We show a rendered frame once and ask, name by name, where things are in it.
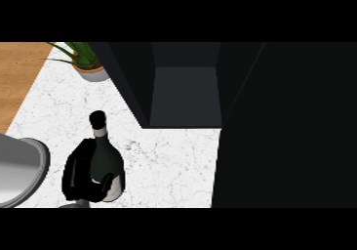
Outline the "dark grey cabinet door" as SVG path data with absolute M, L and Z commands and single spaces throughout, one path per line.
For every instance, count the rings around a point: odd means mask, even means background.
M 219 131 L 213 208 L 357 208 L 357 42 L 265 43 Z

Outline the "dark green wine bottle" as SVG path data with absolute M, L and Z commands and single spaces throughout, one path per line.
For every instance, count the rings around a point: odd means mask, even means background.
M 89 176 L 95 183 L 101 183 L 107 174 L 111 175 L 110 188 L 101 199 L 103 202 L 114 201 L 125 190 L 125 170 L 120 153 L 107 139 L 106 115 L 101 110 L 88 116 L 94 136 L 94 153 L 89 163 Z

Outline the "dark grey open cabinet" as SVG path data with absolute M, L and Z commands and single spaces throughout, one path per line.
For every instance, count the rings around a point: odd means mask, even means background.
M 144 129 L 224 125 L 261 42 L 92 42 L 89 46 Z

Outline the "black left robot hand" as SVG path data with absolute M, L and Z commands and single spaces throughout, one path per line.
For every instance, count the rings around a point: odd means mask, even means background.
M 67 156 L 61 176 L 61 192 L 72 204 L 63 205 L 63 208 L 88 208 L 91 202 L 103 200 L 110 189 L 111 173 L 104 175 L 98 183 L 91 181 L 89 163 L 94 149 L 94 139 L 83 139 Z

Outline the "green potted plant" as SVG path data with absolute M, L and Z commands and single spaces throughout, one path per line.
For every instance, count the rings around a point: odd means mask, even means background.
M 70 51 L 55 43 L 46 42 L 46 45 L 70 58 L 67 61 L 60 59 L 54 59 L 54 61 L 69 64 L 86 82 L 101 82 L 108 79 L 107 72 L 88 42 L 66 42 Z

